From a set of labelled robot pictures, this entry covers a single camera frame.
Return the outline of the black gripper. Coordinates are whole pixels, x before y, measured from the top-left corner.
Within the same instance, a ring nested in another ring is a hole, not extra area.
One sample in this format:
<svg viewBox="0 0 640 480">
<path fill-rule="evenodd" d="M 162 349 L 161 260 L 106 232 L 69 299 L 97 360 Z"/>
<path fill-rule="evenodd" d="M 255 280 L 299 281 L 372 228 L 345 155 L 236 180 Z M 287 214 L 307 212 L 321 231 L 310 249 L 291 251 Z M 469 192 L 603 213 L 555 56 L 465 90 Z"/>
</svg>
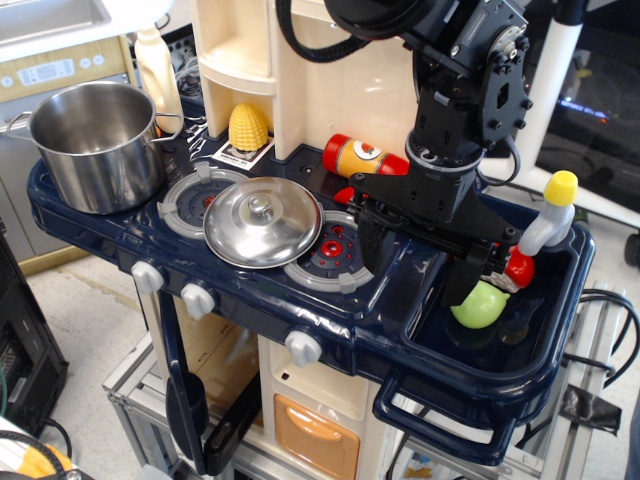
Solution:
<svg viewBox="0 0 640 480">
<path fill-rule="evenodd" d="M 520 233 L 482 203 L 474 190 L 486 150 L 473 145 L 451 157 L 437 155 L 410 134 L 406 175 L 356 173 L 358 237 L 365 267 L 380 274 L 393 251 L 395 232 L 449 253 L 452 265 L 441 304 L 461 305 L 482 276 L 493 272 L 492 249 L 504 259 Z"/>
</svg>

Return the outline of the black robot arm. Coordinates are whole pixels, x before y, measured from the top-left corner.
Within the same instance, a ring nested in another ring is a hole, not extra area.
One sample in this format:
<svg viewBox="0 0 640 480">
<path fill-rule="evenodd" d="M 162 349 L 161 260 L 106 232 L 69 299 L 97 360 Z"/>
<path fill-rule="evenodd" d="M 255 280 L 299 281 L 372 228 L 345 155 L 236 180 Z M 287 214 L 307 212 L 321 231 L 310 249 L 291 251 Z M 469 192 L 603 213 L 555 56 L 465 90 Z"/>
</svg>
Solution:
<svg viewBox="0 0 640 480">
<path fill-rule="evenodd" d="M 311 48 L 294 33 L 290 3 L 275 5 L 285 40 L 302 58 L 329 63 L 392 37 L 413 54 L 418 111 L 407 172 L 349 179 L 365 265 L 380 268 L 391 232 L 420 240 L 452 256 L 442 301 L 460 305 L 482 276 L 505 270 L 520 238 L 479 200 L 474 183 L 486 153 L 513 144 L 532 106 L 522 10 L 507 1 L 329 1 L 326 9 L 348 36 Z"/>
</svg>

